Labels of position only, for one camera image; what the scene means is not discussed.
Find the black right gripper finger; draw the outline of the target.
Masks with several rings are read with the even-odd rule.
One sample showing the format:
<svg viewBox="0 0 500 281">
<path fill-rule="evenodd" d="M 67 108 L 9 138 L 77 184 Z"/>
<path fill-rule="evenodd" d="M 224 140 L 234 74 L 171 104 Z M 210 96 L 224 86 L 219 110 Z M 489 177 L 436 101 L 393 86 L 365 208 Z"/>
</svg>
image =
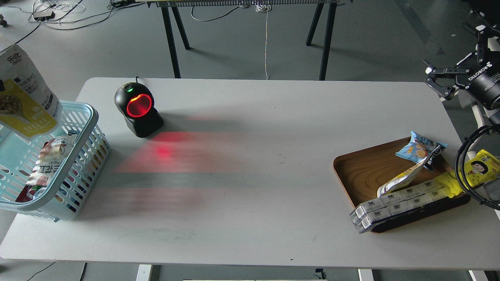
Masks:
<svg viewBox="0 0 500 281">
<path fill-rule="evenodd" d="M 485 65 L 499 57 L 499 23 L 475 27 L 469 23 L 463 23 L 463 27 L 477 37 L 477 44 L 473 52 L 477 64 Z"/>
<path fill-rule="evenodd" d="M 422 59 L 427 68 L 425 84 L 437 92 L 440 98 L 453 98 L 458 90 L 465 89 L 464 85 L 457 82 L 458 76 L 470 74 L 471 69 L 455 66 L 453 68 L 436 68 L 430 62 Z"/>
</svg>

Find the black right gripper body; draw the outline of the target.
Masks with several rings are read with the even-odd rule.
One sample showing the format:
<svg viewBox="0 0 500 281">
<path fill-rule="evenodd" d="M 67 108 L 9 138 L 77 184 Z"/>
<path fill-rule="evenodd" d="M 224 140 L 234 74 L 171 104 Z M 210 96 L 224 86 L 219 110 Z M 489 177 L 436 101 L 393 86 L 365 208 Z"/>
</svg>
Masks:
<svg viewBox="0 0 500 281">
<path fill-rule="evenodd" d="M 469 53 L 457 63 L 458 68 L 469 69 L 469 72 L 458 74 L 455 85 L 472 95 L 487 110 L 499 108 L 499 60 L 499 52 L 490 52 L 482 62 L 477 62 L 477 56 Z"/>
</svg>

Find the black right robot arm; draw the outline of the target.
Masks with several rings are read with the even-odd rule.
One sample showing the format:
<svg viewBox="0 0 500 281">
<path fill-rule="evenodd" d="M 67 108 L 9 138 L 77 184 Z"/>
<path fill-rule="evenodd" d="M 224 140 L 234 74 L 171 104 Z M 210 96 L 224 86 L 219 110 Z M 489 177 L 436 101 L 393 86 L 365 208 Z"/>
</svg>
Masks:
<svg viewBox="0 0 500 281">
<path fill-rule="evenodd" d="M 427 64 L 425 84 L 444 101 L 450 101 L 457 91 L 464 91 L 472 98 L 478 125 L 484 121 L 478 106 L 485 109 L 489 122 L 499 124 L 499 48 L 490 43 L 499 37 L 499 24 L 478 26 L 476 49 L 456 66 L 436 68 Z"/>
</svg>

